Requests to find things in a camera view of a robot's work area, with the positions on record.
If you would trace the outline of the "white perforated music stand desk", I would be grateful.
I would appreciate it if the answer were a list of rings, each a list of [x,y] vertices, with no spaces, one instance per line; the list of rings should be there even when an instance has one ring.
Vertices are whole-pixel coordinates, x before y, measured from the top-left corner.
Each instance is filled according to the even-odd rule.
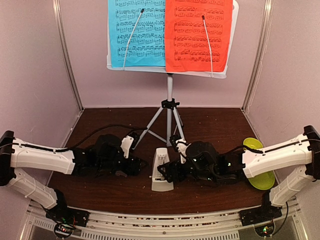
[[[107,67],[224,79],[235,0],[110,0]]]

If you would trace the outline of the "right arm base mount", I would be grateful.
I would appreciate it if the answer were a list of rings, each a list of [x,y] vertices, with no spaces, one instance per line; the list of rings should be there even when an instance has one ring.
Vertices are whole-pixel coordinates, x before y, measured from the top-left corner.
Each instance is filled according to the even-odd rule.
[[[261,207],[241,210],[240,221],[243,227],[254,226],[254,231],[259,237],[270,237],[276,231],[274,219],[280,218],[282,211],[279,208],[274,210],[262,210]]]

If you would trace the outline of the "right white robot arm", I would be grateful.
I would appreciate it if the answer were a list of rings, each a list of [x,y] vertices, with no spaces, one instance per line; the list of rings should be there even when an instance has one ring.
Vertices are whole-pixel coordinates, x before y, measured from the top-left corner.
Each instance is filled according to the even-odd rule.
[[[298,136],[269,147],[253,149],[240,145],[218,153],[209,142],[187,143],[177,135],[171,144],[179,159],[159,164],[156,169],[169,183],[181,182],[188,175],[219,184],[233,184],[260,174],[294,166],[294,171],[265,195],[256,210],[259,220],[268,220],[287,200],[307,184],[320,178],[320,135],[312,125]]]

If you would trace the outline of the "blue sheet music paper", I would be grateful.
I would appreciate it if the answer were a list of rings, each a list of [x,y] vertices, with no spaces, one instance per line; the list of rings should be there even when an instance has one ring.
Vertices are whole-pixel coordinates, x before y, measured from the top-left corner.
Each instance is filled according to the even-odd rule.
[[[164,67],[164,0],[109,0],[108,33],[112,68]]]

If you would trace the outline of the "red sheet music paper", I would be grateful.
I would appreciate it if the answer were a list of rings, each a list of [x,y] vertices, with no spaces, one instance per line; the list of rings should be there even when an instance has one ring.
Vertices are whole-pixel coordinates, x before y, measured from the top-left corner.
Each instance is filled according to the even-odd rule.
[[[167,0],[164,15],[167,72],[221,73],[227,65],[231,0]]]

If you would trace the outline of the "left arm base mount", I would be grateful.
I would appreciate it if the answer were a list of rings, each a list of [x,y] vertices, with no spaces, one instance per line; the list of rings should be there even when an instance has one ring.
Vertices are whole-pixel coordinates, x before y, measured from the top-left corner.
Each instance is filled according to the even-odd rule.
[[[53,233],[59,239],[69,238],[77,227],[86,227],[90,213],[85,210],[67,207],[66,211],[56,211],[53,209],[46,209],[45,216],[55,222]]]

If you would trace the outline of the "silver tripod stand legs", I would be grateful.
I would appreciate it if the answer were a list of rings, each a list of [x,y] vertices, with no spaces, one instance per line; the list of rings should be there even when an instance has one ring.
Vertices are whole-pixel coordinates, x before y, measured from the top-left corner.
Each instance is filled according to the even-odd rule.
[[[150,122],[147,124],[146,128],[143,130],[141,135],[139,136],[139,139],[137,140],[137,143],[133,147],[133,150],[135,150],[138,146],[138,144],[142,141],[144,136],[149,133],[158,140],[162,141],[166,144],[167,147],[172,146],[171,144],[171,136],[172,134],[175,134],[176,131],[178,131],[178,134],[180,137],[184,138],[184,131],[183,131],[183,122],[181,120],[181,116],[178,112],[178,106],[180,105],[179,102],[176,102],[176,100],[173,98],[173,81],[174,81],[174,74],[173,73],[167,73],[167,99],[163,100],[161,102],[161,105],[157,112],[154,114]],[[161,113],[166,110],[166,135],[165,138],[161,137],[157,133],[153,132],[151,130],[151,127],[156,122],[158,117],[161,115]]]

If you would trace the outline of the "white metronome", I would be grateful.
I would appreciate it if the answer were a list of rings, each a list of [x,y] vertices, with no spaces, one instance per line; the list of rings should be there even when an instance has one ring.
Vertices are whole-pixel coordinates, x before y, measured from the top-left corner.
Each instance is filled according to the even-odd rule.
[[[168,149],[159,147],[155,150],[152,165],[152,184],[151,190],[154,192],[168,192],[174,190],[174,183],[169,183],[165,177],[158,171],[158,166],[169,163]]]

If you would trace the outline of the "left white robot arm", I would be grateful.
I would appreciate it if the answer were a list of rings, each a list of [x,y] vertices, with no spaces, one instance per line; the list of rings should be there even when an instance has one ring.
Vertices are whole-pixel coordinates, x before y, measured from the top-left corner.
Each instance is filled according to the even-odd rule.
[[[69,148],[55,148],[23,141],[7,130],[0,138],[0,184],[22,193],[38,202],[45,211],[61,222],[72,218],[64,194],[49,188],[24,172],[24,168],[49,170],[78,176],[83,171],[96,175],[111,174],[137,176],[148,163],[131,154],[138,140],[133,128],[124,138],[113,134],[100,135],[95,144],[80,148],[78,142]]]

